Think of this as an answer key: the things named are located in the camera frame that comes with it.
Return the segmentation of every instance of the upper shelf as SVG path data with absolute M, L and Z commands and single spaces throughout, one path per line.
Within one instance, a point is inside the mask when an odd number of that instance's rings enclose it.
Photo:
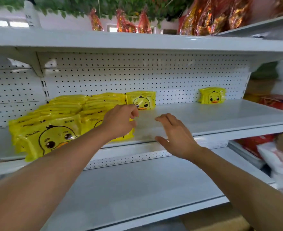
M 83 52 L 97 50 L 186 50 L 230 53 L 283 53 L 283 41 L 255 38 L 127 34 L 95 31 L 14 29 L 0 27 L 0 48 L 31 51 Z
M 258 36 L 271 40 L 283 40 L 283 16 L 221 32 L 217 35 L 230 37 Z

